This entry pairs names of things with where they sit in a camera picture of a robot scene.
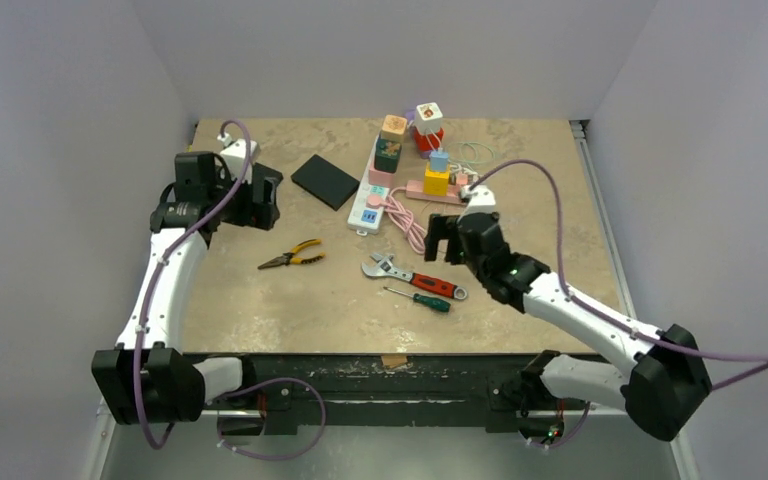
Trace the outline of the green handled screwdriver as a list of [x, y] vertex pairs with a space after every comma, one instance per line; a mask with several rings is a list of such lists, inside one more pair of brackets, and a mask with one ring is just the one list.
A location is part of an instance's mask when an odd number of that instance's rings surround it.
[[391, 293], [410, 298], [413, 303], [422, 305], [435, 312], [449, 313], [451, 311], [451, 304], [448, 301], [440, 298], [422, 295], [420, 293], [407, 293], [387, 286], [384, 286], [383, 289]]

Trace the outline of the yellow handled pliers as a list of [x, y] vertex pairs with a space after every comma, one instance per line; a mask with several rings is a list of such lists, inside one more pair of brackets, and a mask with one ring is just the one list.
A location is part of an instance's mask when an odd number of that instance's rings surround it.
[[324, 252], [320, 252], [310, 257], [302, 257], [300, 253], [309, 247], [313, 247], [321, 244], [322, 244], [321, 239], [314, 238], [314, 239], [305, 240], [295, 245], [288, 251], [285, 251], [284, 253], [278, 255], [277, 257], [259, 265], [257, 269], [266, 270], [266, 269], [271, 269], [271, 268], [276, 268], [281, 266], [310, 265], [310, 264], [317, 263], [326, 257], [326, 254]]

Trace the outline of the red handled adjustable wrench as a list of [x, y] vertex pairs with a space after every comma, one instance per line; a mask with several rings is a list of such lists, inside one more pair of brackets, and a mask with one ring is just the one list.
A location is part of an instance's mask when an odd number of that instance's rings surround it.
[[416, 288], [426, 292], [452, 300], [463, 301], [469, 296], [468, 291], [454, 283], [417, 273], [410, 270], [399, 268], [393, 263], [393, 254], [370, 254], [372, 264], [362, 263], [361, 271], [369, 278], [394, 278], [408, 283]]

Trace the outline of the black box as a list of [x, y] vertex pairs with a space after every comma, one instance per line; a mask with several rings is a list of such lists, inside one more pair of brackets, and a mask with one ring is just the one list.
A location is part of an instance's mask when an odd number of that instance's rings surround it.
[[304, 162], [290, 178], [334, 211], [338, 211], [360, 186], [358, 179], [317, 154]]

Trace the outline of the white power strip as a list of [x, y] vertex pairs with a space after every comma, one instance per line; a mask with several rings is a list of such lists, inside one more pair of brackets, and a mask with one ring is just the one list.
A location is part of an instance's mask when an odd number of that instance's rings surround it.
[[394, 174], [375, 168], [379, 138], [373, 141], [360, 185], [351, 205], [347, 225], [360, 236], [377, 234], [384, 218], [384, 200], [392, 190]]

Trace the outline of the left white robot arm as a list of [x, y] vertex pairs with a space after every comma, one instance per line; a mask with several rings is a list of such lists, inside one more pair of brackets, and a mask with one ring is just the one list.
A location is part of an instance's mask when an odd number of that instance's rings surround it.
[[96, 351], [91, 362], [120, 425], [193, 422], [220, 397], [244, 409], [258, 395], [241, 356], [186, 357], [181, 323], [213, 234], [223, 223], [271, 229], [283, 175], [244, 155], [206, 151], [177, 154], [174, 170], [150, 216], [150, 259], [128, 323], [113, 348]]

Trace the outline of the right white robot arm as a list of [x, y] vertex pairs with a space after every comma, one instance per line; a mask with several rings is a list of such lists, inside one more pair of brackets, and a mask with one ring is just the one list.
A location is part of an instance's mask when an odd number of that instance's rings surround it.
[[523, 372], [521, 392], [536, 407], [574, 398], [623, 410], [646, 434], [672, 441], [712, 391], [694, 335], [666, 330], [602, 304], [562, 280], [545, 263], [511, 250], [496, 213], [433, 214], [424, 258], [464, 265], [491, 298], [546, 321], [601, 356], [585, 361], [546, 351]]

